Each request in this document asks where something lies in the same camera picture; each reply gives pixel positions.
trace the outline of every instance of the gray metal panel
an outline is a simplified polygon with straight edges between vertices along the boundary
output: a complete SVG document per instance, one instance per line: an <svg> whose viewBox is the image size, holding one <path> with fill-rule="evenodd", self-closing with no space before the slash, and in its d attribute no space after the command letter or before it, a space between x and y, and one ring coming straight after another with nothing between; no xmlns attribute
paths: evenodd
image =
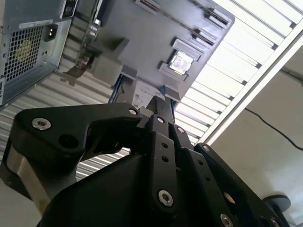
<svg viewBox="0 0 303 227"><path fill-rule="evenodd" d="M43 1L41 3L39 1L39 4L36 3L36 0L21 2L12 0L2 1L0 5L4 2L5 15L11 13L9 17L7 16L7 19L4 15L3 24L0 23L3 27L2 30L0 29L0 84L2 85L0 86L0 105L10 102L20 93L57 69L71 24L70 19L60 20L57 23L56 39L45 42L42 40L45 29L43 23L39 26L32 24L29 28L17 31L20 30L18 28L19 24L12 27L6 24L6 20L11 20L14 24L19 21L20 23L26 23L28 22L27 20L35 22L37 20L41 21L40 17L43 15L52 23L52 21L57 21L59 18L56 4L62 5L63 0L56 0L55 2ZM40 4L43 4L44 7L41 10L37 10L37 6ZM24 15L19 14L24 10L23 8L20 9L22 6L25 9L30 6L32 9L26 11Z"/></svg>
<svg viewBox="0 0 303 227"><path fill-rule="evenodd" d="M160 88L168 85L184 96L190 85L210 58L220 41L233 24L233 16L211 1L200 0L205 7L216 6L228 17L230 23L226 29L219 29L209 22L204 12L188 0L158 1L161 10L191 29L203 28L217 37L213 47L198 45L191 32L161 13L156 15L146 11L134 0L116 0L105 27L99 30L96 43L100 47L113 47L113 43L122 38L130 40L119 56L119 60L138 71L138 77ZM169 62L175 48L171 45L175 38L195 46L203 56L194 62L189 71L189 77L183 81L173 79L159 71L160 63Z"/></svg>
<svg viewBox="0 0 303 227"><path fill-rule="evenodd" d="M83 32L74 26L71 28L71 33L72 35L78 34L77 37L79 39L84 35ZM79 43L68 39L63 54L68 59L75 59L79 49ZM74 66L74 63L68 59L62 59L58 72L38 83L33 89L0 112L0 161L2 160L3 152L9 138L13 119L20 111L29 108L93 105L108 102L112 94L112 89L109 85L102 83L89 73L85 73L74 87L69 85L68 82L64 82L61 74ZM77 180L92 174L127 154L128 151L122 150L118 154L95 157L79 164Z"/></svg>
<svg viewBox="0 0 303 227"><path fill-rule="evenodd" d="M2 32L18 31L20 24L28 22L44 20L57 22L60 19L63 2L63 0L0 0L0 6L5 6L3 17L0 17Z"/></svg>

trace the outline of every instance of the screw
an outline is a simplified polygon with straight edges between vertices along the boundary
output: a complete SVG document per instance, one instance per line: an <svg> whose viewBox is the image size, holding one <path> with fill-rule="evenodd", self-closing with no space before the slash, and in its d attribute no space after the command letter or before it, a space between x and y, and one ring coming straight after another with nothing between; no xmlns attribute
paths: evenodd
<svg viewBox="0 0 303 227"><path fill-rule="evenodd" d="M199 163L201 166L204 166L204 163L203 163L201 160L198 160L198 163Z"/></svg>
<svg viewBox="0 0 303 227"><path fill-rule="evenodd" d="M129 112L133 115L137 115L137 111L135 111L134 109L129 109Z"/></svg>
<svg viewBox="0 0 303 227"><path fill-rule="evenodd" d="M164 123L164 120L160 117L157 118L159 122Z"/></svg>
<svg viewBox="0 0 303 227"><path fill-rule="evenodd" d="M158 198L159 198L159 201L166 207L171 207L173 204L173 198L172 198L171 194L169 194L165 190L161 190L158 193Z"/></svg>
<svg viewBox="0 0 303 227"><path fill-rule="evenodd" d="M209 150L209 148L207 147L207 146L202 146L203 147L203 149L206 151L206 152L209 152L210 150Z"/></svg>
<svg viewBox="0 0 303 227"><path fill-rule="evenodd" d="M180 128L180 127L177 127L178 131L181 132L181 133L184 133L184 129Z"/></svg>
<svg viewBox="0 0 303 227"><path fill-rule="evenodd" d="M280 227L280 225L277 223L277 221L275 219L271 218L270 220L275 227Z"/></svg>
<svg viewBox="0 0 303 227"><path fill-rule="evenodd" d="M226 214L221 214L220 219L224 227L233 227L233 223Z"/></svg>
<svg viewBox="0 0 303 227"><path fill-rule="evenodd" d="M35 118L32 121L32 126L36 129L39 129L39 130L47 130L52 126L52 124L47 119Z"/></svg>

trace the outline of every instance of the white label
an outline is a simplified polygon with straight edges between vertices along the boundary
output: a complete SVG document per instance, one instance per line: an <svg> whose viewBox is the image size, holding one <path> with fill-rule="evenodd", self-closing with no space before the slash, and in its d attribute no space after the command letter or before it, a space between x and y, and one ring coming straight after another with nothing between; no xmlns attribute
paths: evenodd
<svg viewBox="0 0 303 227"><path fill-rule="evenodd" d="M52 23L53 23L53 20L41 20L41 21L20 24L19 28L24 29L24 28L29 28L29 27L44 26L44 25L50 25Z"/></svg>
<svg viewBox="0 0 303 227"><path fill-rule="evenodd" d="M133 106L138 109L141 107L146 108L148 103L154 96L158 96L165 100L164 95L162 95L157 88L149 84L143 83L142 81L137 81L133 98Z"/></svg>

